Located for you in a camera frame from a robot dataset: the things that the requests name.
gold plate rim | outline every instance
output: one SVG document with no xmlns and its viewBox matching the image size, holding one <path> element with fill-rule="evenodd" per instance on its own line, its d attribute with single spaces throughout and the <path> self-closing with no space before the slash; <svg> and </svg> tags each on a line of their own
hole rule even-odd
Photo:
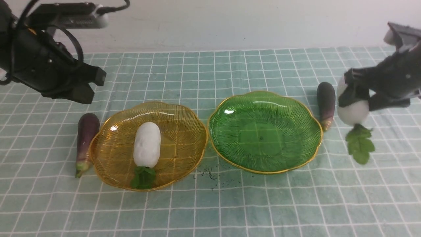
<svg viewBox="0 0 421 237">
<path fill-rule="evenodd" d="M 99 129 L 99 131 L 98 131 L 98 133 L 93 137 L 93 139 L 91 140 L 91 142 L 89 143 L 89 148 L 88 148 L 88 158 L 89 158 L 89 161 L 93 164 L 93 168 L 94 168 L 94 170 L 95 170 L 95 173 L 96 173 L 96 175 L 104 182 L 104 183 L 106 183 L 106 184 L 108 184 L 102 177 L 101 177 L 101 175 L 99 174 L 99 172 L 98 172 L 98 169 L 96 168 L 96 166 L 95 166 L 95 164 L 94 164 L 94 162 L 92 161 L 92 145 L 93 145 L 93 143 L 94 143 L 94 141 L 95 141 L 95 139 L 101 134 L 101 132 L 103 131 L 103 129 L 104 129 L 104 127 L 105 127 L 105 125 L 107 124 L 107 122 L 111 119 L 111 118 L 113 118 L 114 116 L 116 116 L 117 114 L 120 114 L 120 113 L 124 113 L 124 112 L 128 112 L 128 111 L 131 111 L 131 110 L 135 110 L 135 109 L 137 109 L 137 108 L 139 108 L 139 107 L 142 107 L 142 106 L 144 106 L 145 104 L 150 104 L 150 103 L 158 103 L 158 104 L 163 104 L 163 105 L 167 105 L 167 106 L 174 106 L 174 107 L 182 107 L 182 108 L 185 108 L 185 109 L 187 109 L 187 110 L 189 110 L 192 114 L 193 114 L 193 116 L 194 116 L 194 118 L 197 120 L 197 121 L 199 121 L 199 123 L 202 125 L 202 127 L 204 128 L 204 130 L 205 130 L 205 133 L 206 133 L 206 139 L 205 139 L 205 145 L 203 146 L 203 150 L 202 150 L 202 154 L 200 155 L 200 158 L 198 159 L 198 161 L 196 162 L 196 164 L 190 169 L 190 170 L 188 170 L 188 171 L 186 171 L 186 173 L 184 174 L 184 175 L 181 175 L 179 178 L 177 178 L 177 179 L 173 179 L 171 182 L 168 182 L 168 183 L 166 183 L 166 184 L 164 184 L 164 185 L 161 185 L 161 186 L 158 186 L 158 187 L 154 187 L 154 188 L 151 188 L 151 189 L 132 189 L 132 188 L 127 188 L 127 187 L 121 187 L 121 186 L 114 186 L 114 185 L 110 185 L 110 186 L 113 186 L 113 187 L 116 187 L 116 188 L 120 188 L 120 189 L 125 189 L 125 190 L 129 190 L 129 191 L 138 191 L 138 192 L 148 192 L 148 191 L 155 191 L 155 190 L 158 190 L 158 189 L 163 189 L 163 188 L 165 188 L 165 187 L 167 187 L 167 186 L 170 186 L 170 185 L 172 185 L 173 183 L 175 183 L 175 182 L 177 182 L 177 181 L 179 181 L 179 180 L 181 180 L 181 179 L 183 179 L 184 177 L 186 177 L 186 176 L 188 176 L 189 174 L 191 174 L 198 166 L 199 166 L 199 164 L 201 163 L 201 161 L 202 161 L 202 159 L 203 159 L 203 156 L 205 155 L 205 151 L 206 151 L 206 147 L 207 147 L 207 145 L 208 145 L 208 141 L 209 141 L 209 131 L 208 131 L 208 128 L 205 126 L 205 124 L 199 119 L 199 117 L 197 116 L 197 114 L 192 110 L 192 109 L 190 109 L 189 107 L 187 107 L 187 106 L 184 106 L 184 105 L 177 105 L 177 104 L 168 104 L 168 103 L 165 103 L 165 102 L 161 102 L 161 101 L 147 101 L 147 102 L 143 102 L 143 103 L 141 103 L 141 104 L 139 104 L 139 105 L 135 105 L 135 106 L 133 106 L 132 108 L 130 108 L 130 109 L 126 109 L 126 110 L 122 110 L 122 111 L 120 111 L 120 112 L 117 112 L 117 113 L 115 113 L 115 114 L 113 114 L 112 116 L 110 116 L 102 125 L 101 125 L 101 128 Z"/>
<path fill-rule="evenodd" d="M 289 100 L 293 100 L 294 102 L 297 102 L 297 103 L 301 104 L 302 106 L 304 106 L 304 108 L 307 110 L 307 112 L 309 113 L 309 115 L 311 116 L 311 118 L 312 118 L 312 119 L 313 119 L 313 120 L 317 123 L 317 125 L 319 125 L 319 129 L 320 129 L 320 141 L 319 141 L 319 143 L 318 143 L 318 145 L 317 145 L 317 147 L 316 147 L 316 151 L 314 151 L 313 156 L 312 156 L 309 160 L 307 160 L 305 163 L 302 163 L 301 165 L 298 165 L 298 166 L 295 166 L 295 167 L 292 167 L 292 168 L 289 168 L 289 169 L 285 169 L 285 170 L 278 170 L 278 171 L 272 171 L 272 172 L 265 172 L 265 171 L 251 170 L 251 169 L 248 169 L 248 168 L 243 167 L 243 166 L 241 166 L 241 165 L 238 165 L 238 164 L 236 164 L 236 163 L 233 163 L 232 161 L 230 161 L 229 159 L 227 159 L 226 157 L 224 157 L 223 155 L 221 155 L 221 154 L 219 153 L 218 149 L 216 149 L 215 144 L 213 143 L 213 139 L 212 139 L 212 137 L 210 137 L 210 143 L 211 143 L 211 145 L 212 145 L 213 149 L 216 151 L 216 153 L 217 153 L 220 157 L 222 157 L 222 158 L 223 158 L 226 162 L 228 162 L 229 164 L 231 164 L 231 165 L 233 165 L 233 166 L 235 166 L 235 167 L 237 167 L 237 168 L 243 169 L 243 170 L 245 170 L 245 171 L 249 171 L 249 172 L 251 172 L 251 173 L 261 174 L 261 175 L 274 175 L 274 174 L 280 174 L 280 173 L 284 173 L 284 172 L 287 172 L 287 171 L 295 170 L 295 169 L 298 169 L 298 168 L 303 167 L 304 165 L 306 165 L 306 164 L 308 164 L 310 161 L 312 161 L 312 160 L 313 160 L 313 159 L 317 156 L 317 153 L 319 152 L 319 148 L 320 148 L 320 146 L 321 146 L 321 144 L 322 144 L 322 141 L 323 141 L 323 133 L 324 133 L 324 132 L 323 132 L 323 128 L 322 128 L 322 126 L 320 125 L 319 121 L 318 121 L 318 120 L 314 117 L 313 113 L 312 113 L 312 112 L 311 112 L 311 111 L 307 108 L 307 106 L 306 106 L 305 104 L 303 104 L 301 101 L 296 100 L 296 99 L 291 98 L 291 97 L 282 96 L 282 95 L 279 95 L 279 94 L 277 94 L 277 93 L 270 92 L 270 91 L 252 91 L 252 92 L 247 92 L 247 93 L 244 93 L 244 94 L 232 95 L 232 96 L 230 96 L 230 97 L 228 97 L 228 98 L 224 99 L 221 103 L 219 103 L 219 105 L 216 107 L 215 111 L 214 111 L 214 112 L 210 115 L 210 117 L 208 118 L 207 123 L 206 123 L 206 127 L 207 127 L 207 129 L 208 129 L 208 130 L 210 130 L 210 129 L 209 129 L 209 123 L 210 123 L 210 121 L 211 121 L 212 117 L 215 115 L 215 113 L 219 111 L 219 107 L 220 107 L 220 106 L 221 106 L 224 102 L 226 102 L 227 100 L 232 99 L 232 98 L 234 98 L 234 97 L 243 97 L 243 96 L 247 96 L 247 95 L 249 95 L 249 94 L 255 93 L 255 92 L 265 92 L 265 93 L 268 93 L 268 94 L 275 95 L 275 96 L 277 96 L 277 97 L 286 98 L 286 99 L 289 99 Z"/>
</svg>

eggplant stem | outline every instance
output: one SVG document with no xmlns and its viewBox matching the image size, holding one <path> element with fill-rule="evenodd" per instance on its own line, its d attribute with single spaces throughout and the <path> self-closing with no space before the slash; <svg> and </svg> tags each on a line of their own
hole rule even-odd
<svg viewBox="0 0 421 237">
<path fill-rule="evenodd" d="M 322 126 L 324 132 L 328 131 L 330 126 L 332 125 L 332 118 L 322 120 L 320 125 Z"/>
</svg>

white wall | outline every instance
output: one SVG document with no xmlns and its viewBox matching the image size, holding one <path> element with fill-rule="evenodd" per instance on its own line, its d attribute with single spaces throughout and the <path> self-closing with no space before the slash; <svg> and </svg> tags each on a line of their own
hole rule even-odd
<svg viewBox="0 0 421 237">
<path fill-rule="evenodd" d="M 15 15 L 28 1 L 6 0 Z M 123 0 L 93 2 L 123 4 Z M 85 52 L 371 46 L 383 44 L 388 21 L 421 28 L 420 0 L 131 2 L 129 9 L 110 15 L 106 29 L 72 31 Z"/>
</svg>

green glass plate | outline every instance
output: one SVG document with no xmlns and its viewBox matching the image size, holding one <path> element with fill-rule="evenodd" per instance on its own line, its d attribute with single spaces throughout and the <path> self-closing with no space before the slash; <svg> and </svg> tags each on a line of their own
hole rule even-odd
<svg viewBox="0 0 421 237">
<path fill-rule="evenodd" d="M 272 92 L 250 92 L 224 100 L 208 120 L 212 146 L 230 164 L 275 174 L 310 162 L 323 130 L 301 102 Z"/>
</svg>

black cable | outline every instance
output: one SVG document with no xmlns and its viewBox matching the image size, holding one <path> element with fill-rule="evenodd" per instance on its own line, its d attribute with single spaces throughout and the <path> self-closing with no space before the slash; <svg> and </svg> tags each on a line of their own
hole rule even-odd
<svg viewBox="0 0 421 237">
<path fill-rule="evenodd" d="M 126 4 L 123 5 L 123 6 L 120 6 L 120 7 L 101 7 L 101 8 L 98 8 L 98 10 L 96 10 L 96 13 L 98 13 L 99 15 L 104 15 L 104 14 L 107 14 L 107 13 L 127 9 L 130 6 L 130 0 L 124 0 L 124 1 L 126 2 Z"/>
</svg>

